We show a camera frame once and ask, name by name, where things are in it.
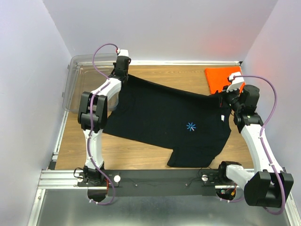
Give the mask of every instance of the black t-shirt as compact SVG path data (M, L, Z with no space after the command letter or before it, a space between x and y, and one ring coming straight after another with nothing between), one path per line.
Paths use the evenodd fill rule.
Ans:
M231 109L205 96L129 75L104 133L173 149L171 167L207 167L226 144Z

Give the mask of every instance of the white wall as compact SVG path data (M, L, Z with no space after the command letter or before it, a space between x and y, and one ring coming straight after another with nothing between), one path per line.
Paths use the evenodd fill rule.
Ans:
M276 87L278 105L266 128L270 146L281 164L294 177L293 196L301 212L301 1L279 0L250 49L244 74L268 78ZM248 80L261 88L258 112L266 119L273 94L261 81Z
M0 1L0 225L27 225L62 119L70 54L41 0Z
M246 57L276 2L44 0L72 56L113 42L136 60L222 61Z

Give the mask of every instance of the orange cloth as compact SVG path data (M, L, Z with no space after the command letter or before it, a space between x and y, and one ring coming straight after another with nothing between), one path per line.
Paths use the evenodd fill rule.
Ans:
M224 86L230 85L228 77L234 72L241 72L240 67L220 67L220 68L206 68L205 75L210 88L210 93L214 94L216 91L221 92Z

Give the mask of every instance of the clear plastic bin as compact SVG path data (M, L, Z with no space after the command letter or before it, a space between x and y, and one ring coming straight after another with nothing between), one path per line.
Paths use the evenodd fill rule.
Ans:
M63 109L78 113L81 94L91 92L100 87L106 80L92 66L93 55L80 55L71 59L68 78L63 99ZM95 65L106 75L110 75L116 62L116 54L98 54L95 56ZM108 101L110 111L116 109L118 104L118 93Z

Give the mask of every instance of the wooden table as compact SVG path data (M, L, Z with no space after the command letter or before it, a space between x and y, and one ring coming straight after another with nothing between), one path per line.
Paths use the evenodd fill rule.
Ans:
M209 87L204 74L204 69L207 67L210 66L130 66L129 73L161 85L209 95ZM73 105L76 105L81 92L91 91L101 85L100 79L102 78L91 66L82 66L79 77L79 84L77 84L75 88L74 98L72 100ZM230 128L232 132L227 144L223 151L212 161L210 167L217 168L221 161L237 161L245 168L253 168L250 153L244 139L234 125L233 116L230 116ZM103 134L102 140L103 158L106 169L172 169L166 165L172 153L171 149L114 137L108 134ZM76 167L83 167L85 159L86 145L84 134L77 122L77 114L69 113L55 169L73 170Z

